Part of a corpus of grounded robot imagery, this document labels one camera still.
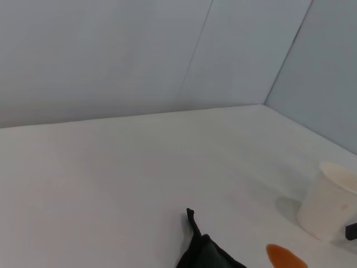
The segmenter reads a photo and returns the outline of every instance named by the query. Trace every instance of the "black cloth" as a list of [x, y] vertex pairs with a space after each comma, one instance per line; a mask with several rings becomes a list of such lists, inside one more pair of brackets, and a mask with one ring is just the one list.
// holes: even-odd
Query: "black cloth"
[[187, 217], [194, 236], [189, 249], [178, 262], [177, 268], [246, 268], [217, 246], [208, 234], [201, 235], [192, 209], [187, 208]]

